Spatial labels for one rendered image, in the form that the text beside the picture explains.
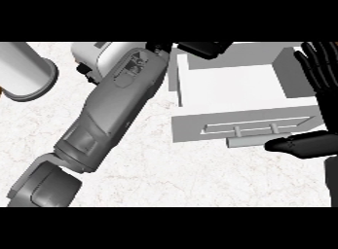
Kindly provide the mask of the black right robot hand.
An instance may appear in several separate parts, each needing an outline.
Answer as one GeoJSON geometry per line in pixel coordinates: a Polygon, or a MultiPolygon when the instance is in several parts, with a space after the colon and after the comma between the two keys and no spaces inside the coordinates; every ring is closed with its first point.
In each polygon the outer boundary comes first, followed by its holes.
{"type": "Polygon", "coordinates": [[[338,155],[338,46],[333,42],[302,42],[294,57],[314,92],[326,130],[277,138],[264,143],[269,152],[298,159],[338,155]]]}

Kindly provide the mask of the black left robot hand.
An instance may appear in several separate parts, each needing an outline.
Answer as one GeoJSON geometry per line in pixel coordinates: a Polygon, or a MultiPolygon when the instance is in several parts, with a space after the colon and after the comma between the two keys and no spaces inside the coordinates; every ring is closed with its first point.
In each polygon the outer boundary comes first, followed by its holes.
{"type": "Polygon", "coordinates": [[[145,48],[165,60],[170,59],[173,45],[177,49],[204,59],[214,59],[232,45],[232,42],[146,42],[145,48]]]}

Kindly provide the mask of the white open drawer box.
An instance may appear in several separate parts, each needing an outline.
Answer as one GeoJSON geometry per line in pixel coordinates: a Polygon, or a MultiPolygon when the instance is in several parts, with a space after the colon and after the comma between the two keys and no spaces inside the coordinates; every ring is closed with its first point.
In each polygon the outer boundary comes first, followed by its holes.
{"type": "Polygon", "coordinates": [[[168,89],[179,110],[193,113],[313,105],[311,88],[294,59],[298,42],[238,42],[211,60],[173,51],[168,89]]]}

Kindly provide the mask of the white cylindrical canister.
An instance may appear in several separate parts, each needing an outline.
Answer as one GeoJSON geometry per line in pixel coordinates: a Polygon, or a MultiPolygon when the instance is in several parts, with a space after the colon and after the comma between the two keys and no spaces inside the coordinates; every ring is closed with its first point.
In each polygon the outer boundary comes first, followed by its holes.
{"type": "Polygon", "coordinates": [[[35,100],[55,86],[59,70],[26,42],[0,42],[0,88],[18,102],[35,100]]]}

